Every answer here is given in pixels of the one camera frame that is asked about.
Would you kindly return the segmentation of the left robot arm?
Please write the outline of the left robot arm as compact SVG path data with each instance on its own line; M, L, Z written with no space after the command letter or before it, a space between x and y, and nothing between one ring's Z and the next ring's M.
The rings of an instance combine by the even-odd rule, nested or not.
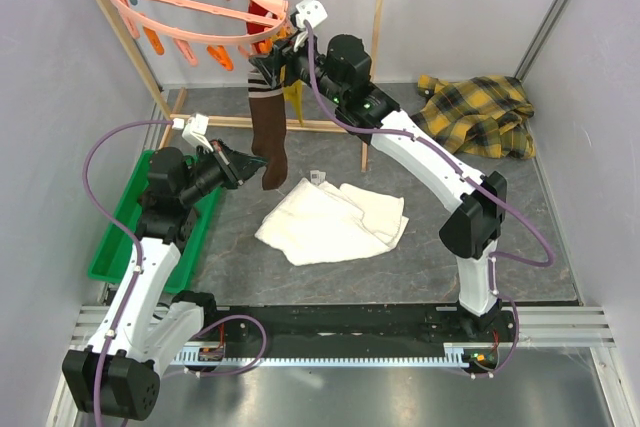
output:
M265 167L262 157L220 140L190 158L175 147L149 158L141 215L126 273L99 328L81 350L67 352L62 372L79 410L100 425L106 416L149 417L163 374L184 344L219 329L215 298L183 290L153 323L164 286L196 229L197 203L218 188L236 189Z

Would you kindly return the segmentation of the brown striped sock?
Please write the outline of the brown striped sock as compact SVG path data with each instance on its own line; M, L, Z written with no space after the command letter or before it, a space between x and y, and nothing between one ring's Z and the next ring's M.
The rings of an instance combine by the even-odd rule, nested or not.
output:
M248 102L252 120L251 150L267 161L262 189L278 189L286 180L288 160L285 151L286 108L283 89L271 87L257 69L248 74Z

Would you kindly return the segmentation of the mustard yellow sock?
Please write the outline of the mustard yellow sock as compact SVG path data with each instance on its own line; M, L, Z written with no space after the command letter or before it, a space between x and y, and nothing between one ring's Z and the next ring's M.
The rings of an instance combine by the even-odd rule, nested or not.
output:
M304 115L302 108L302 94L304 84L301 81L296 81L289 86L283 88L284 98L293 107L296 119L300 126L304 125Z

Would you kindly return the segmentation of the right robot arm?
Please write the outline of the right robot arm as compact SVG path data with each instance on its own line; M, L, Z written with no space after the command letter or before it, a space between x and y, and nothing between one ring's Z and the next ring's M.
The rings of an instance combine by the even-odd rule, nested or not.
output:
M491 284L489 255L501 234L505 178L485 175L457 160L417 127L370 75L372 59L361 39L340 34L327 51L309 38L276 41L249 59L271 86L297 81L309 86L338 126L398 162L436 195L449 212L439 238L458 268L458 328L467 339L483 339L494 328L501 303Z

